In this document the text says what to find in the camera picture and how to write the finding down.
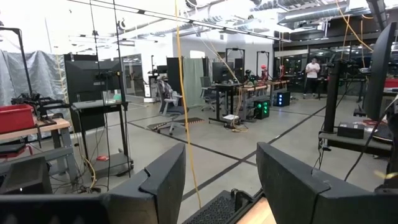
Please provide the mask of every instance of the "mesh office chair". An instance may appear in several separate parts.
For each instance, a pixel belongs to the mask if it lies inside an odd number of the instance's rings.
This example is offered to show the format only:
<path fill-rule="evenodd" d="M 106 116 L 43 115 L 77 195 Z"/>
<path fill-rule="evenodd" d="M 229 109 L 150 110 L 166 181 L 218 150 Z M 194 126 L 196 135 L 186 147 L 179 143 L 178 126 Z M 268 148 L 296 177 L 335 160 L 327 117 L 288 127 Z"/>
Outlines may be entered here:
<path fill-rule="evenodd" d="M 183 128 L 185 129 L 185 125 L 183 123 L 175 122 L 174 120 L 181 115 L 184 115 L 184 107 L 183 106 L 175 106 L 178 101 L 181 99 L 182 96 L 177 95 L 177 98 L 172 97 L 171 95 L 171 88 L 162 80 L 157 81 L 157 89 L 160 95 L 160 108 L 159 113 L 162 116 L 170 117 L 172 120 L 171 122 L 164 123 L 163 125 L 156 127 L 155 130 L 160 133 L 161 129 L 169 128 L 169 135 L 173 135 L 174 128 Z"/>
<path fill-rule="evenodd" d="M 216 111 L 215 107 L 213 104 L 216 103 L 217 100 L 217 95 L 214 92 L 214 90 L 208 90 L 208 87 L 211 87 L 211 80 L 210 77 L 200 77 L 200 83 L 201 83 L 201 98 L 204 99 L 206 105 L 203 105 L 200 109 L 204 111 L 205 109 L 209 108 L 212 109 L 213 112 Z M 223 94 L 220 94 L 220 104 L 223 102 L 222 101 L 222 96 Z"/>

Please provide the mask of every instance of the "floor mat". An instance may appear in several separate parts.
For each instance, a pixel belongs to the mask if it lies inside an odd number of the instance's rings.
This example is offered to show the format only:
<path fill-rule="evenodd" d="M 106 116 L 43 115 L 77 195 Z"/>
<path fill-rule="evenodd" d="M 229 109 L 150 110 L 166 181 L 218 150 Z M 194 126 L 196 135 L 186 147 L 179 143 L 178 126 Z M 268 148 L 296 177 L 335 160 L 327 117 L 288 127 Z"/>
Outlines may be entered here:
<path fill-rule="evenodd" d="M 235 214 L 231 193 L 222 191 L 183 224 L 224 224 Z"/>
<path fill-rule="evenodd" d="M 204 120 L 204 119 L 201 119 L 201 118 L 188 118 L 188 124 L 201 123 L 201 122 L 204 122 L 204 121 L 205 121 L 205 120 Z M 159 128 L 159 127 L 161 127 L 161 126 L 163 126 L 163 125 L 165 125 L 165 124 L 167 124 L 167 123 L 169 123 L 169 122 L 171 122 L 171 121 L 162 122 L 162 123 L 157 123 L 157 124 L 150 124 L 150 125 L 148 125 L 147 127 L 148 127 L 148 129 L 156 130 L 157 128 Z M 175 120 L 175 122 L 178 122 L 178 123 L 185 123 L 185 119 Z"/>

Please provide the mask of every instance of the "white shirt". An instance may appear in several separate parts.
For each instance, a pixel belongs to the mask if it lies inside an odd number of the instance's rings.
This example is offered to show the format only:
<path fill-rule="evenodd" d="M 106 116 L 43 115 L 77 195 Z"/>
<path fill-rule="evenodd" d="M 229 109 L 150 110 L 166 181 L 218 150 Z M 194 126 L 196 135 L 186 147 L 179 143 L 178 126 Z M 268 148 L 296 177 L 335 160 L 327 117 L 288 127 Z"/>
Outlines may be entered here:
<path fill-rule="evenodd" d="M 319 64 L 318 63 L 309 63 L 306 67 L 305 70 L 318 70 L 320 69 Z M 317 72 L 308 72 L 307 73 L 307 78 L 318 78 L 318 74 Z"/>

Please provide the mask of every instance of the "black box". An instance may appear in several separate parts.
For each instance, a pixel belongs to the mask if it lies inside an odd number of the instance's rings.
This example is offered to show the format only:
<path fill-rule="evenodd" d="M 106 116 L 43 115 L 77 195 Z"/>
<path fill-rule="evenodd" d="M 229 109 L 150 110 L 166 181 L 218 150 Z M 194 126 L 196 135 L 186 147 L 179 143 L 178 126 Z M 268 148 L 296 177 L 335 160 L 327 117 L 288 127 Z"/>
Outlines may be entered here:
<path fill-rule="evenodd" d="M 45 158 L 12 164 L 0 187 L 0 194 L 52 194 Z"/>
<path fill-rule="evenodd" d="M 290 105 L 290 92 L 276 93 L 276 99 L 274 99 L 274 106 L 288 106 Z"/>
<path fill-rule="evenodd" d="M 254 118 L 264 119 L 269 117 L 269 100 L 258 100 L 254 102 Z"/>
<path fill-rule="evenodd" d="M 347 138 L 363 139 L 365 125 L 340 122 L 337 127 L 337 135 Z"/>

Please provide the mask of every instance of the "concrete floor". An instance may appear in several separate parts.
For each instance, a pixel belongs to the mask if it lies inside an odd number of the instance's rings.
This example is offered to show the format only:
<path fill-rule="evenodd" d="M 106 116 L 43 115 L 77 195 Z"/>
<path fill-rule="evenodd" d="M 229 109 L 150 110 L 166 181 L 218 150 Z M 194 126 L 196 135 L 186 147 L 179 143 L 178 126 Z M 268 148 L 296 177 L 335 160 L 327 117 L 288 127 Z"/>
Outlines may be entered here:
<path fill-rule="evenodd" d="M 130 153 L 134 159 L 135 168 L 132 173 L 138 172 L 173 145 L 187 140 L 184 130 L 176 129 L 170 137 L 168 131 L 157 134 L 146 129 L 149 124 L 168 121 L 167 118 L 158 116 L 157 105 L 143 105 L 141 99 L 131 98 L 133 104 L 129 105 L 127 112 L 128 135 Z M 222 190 L 239 189 L 250 194 L 255 194 L 260 189 L 257 176 L 254 151 L 257 142 L 268 142 L 274 147 L 291 156 L 313 166 L 317 157 L 318 131 L 325 114 L 326 99 L 300 99 L 298 102 L 283 108 L 271 108 L 270 117 L 256 123 L 247 123 L 249 131 L 246 133 L 232 133 L 221 124 L 208 123 L 208 118 L 214 116 L 212 111 L 201 112 L 199 108 L 189 111 L 189 117 L 198 117 L 205 120 L 190 126 L 191 141 L 193 143 L 193 161 L 200 189 L 202 205 L 209 202 Z M 357 107 L 356 98 L 344 99 L 337 109 L 336 123 L 352 117 L 354 108 Z M 122 148 L 119 117 L 117 113 L 108 115 L 109 144 L 111 153 Z M 90 153 L 98 143 L 98 154 L 107 155 L 106 134 L 103 129 L 88 132 L 88 148 Z M 52 142 L 45 141 L 44 149 L 51 148 Z M 326 152 L 322 170 L 343 179 L 349 168 L 353 165 L 359 153 L 344 149 L 332 148 Z M 78 149 L 75 157 L 81 164 Z M 364 155 L 358 166 L 349 178 L 349 182 L 366 190 L 374 190 L 382 179 L 374 174 L 375 170 L 384 172 L 386 161 L 373 159 Z M 58 177 L 67 180 L 66 175 Z M 90 184 L 90 177 L 85 178 L 85 185 Z M 128 179 L 124 177 L 110 177 L 110 188 L 113 188 Z M 106 185 L 107 178 L 102 178 L 98 184 Z M 68 192 L 68 188 L 59 192 Z M 187 176 L 184 196 L 180 209 L 178 222 L 181 223 L 199 209 L 198 199 L 194 191 L 190 162 L 187 158 Z"/>

